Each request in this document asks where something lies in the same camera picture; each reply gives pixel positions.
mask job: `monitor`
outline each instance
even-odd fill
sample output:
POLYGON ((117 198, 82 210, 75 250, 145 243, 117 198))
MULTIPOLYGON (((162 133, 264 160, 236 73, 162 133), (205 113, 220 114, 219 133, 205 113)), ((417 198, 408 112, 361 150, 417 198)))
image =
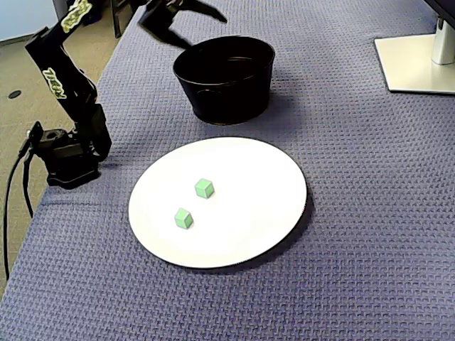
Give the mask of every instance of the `monitor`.
POLYGON ((438 14, 435 34, 376 39, 391 92, 455 94, 455 0, 425 0, 438 14))

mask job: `floor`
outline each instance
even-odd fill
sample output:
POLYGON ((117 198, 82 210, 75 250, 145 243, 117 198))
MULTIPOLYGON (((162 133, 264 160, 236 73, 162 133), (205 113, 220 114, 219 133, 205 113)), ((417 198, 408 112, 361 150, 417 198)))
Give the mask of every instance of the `floor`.
MULTIPOLYGON (((122 31, 131 18, 127 6, 119 15, 122 31)), ((114 37, 110 7, 103 11, 101 21, 89 26, 80 26, 65 41, 65 48, 75 64, 95 83, 114 52, 119 39, 114 37)), ((71 129, 72 121, 49 91, 36 64, 24 49, 26 42, 0 47, 0 213, 3 216, 6 181, 16 160, 18 150, 26 137, 26 131, 39 120, 44 129, 71 129), (9 99, 14 90, 22 94, 9 99)), ((10 272, 21 248, 30 224, 30 217, 22 192, 22 163, 17 168, 9 199, 8 256, 10 272)), ((47 171, 39 158, 31 163, 29 195, 33 209, 38 206, 47 187, 47 171)), ((3 263, 3 244, 0 244, 0 297, 6 279, 3 263)))

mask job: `green label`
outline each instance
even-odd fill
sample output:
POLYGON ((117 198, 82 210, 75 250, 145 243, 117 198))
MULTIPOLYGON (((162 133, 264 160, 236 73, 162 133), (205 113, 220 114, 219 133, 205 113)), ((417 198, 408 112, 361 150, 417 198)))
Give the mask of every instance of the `green label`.
POLYGON ((69 8, 68 15, 61 22, 63 32, 70 32, 71 28, 78 25, 82 20, 82 17, 87 14, 92 7, 93 5, 87 0, 76 0, 69 8))
POLYGON ((54 94, 57 99, 65 99, 66 94, 63 90, 62 83, 59 82, 57 76, 55 75, 55 71, 52 68, 48 68, 47 70, 43 71, 44 78, 48 81, 49 88, 54 94))

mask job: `white plate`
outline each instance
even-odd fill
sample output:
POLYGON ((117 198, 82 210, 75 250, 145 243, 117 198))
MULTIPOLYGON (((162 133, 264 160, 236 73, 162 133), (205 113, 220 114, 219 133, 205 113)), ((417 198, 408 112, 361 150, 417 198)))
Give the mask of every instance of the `white plate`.
POLYGON ((129 201, 133 233, 157 257, 191 268, 238 264, 263 254, 296 226, 306 182, 284 152, 253 139, 221 137, 182 146, 151 165, 129 201), (213 182, 209 199, 194 185, 213 182), (182 229, 174 216, 193 216, 182 229))

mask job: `blue tablecloth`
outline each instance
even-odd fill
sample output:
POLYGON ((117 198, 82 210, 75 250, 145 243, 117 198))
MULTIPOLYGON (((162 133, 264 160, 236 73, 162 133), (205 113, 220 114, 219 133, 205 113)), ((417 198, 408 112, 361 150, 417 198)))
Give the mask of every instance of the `blue tablecloth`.
POLYGON ((198 121, 180 50, 137 13, 98 87, 113 145, 102 176, 47 189, 0 305, 2 340, 454 340, 455 98, 387 91, 374 39, 431 33, 423 0, 212 0, 180 13, 194 43, 274 46, 272 98, 238 126, 198 121), (261 261, 220 273, 167 264, 130 229, 138 177, 210 136, 248 136, 305 173, 308 219, 261 261))

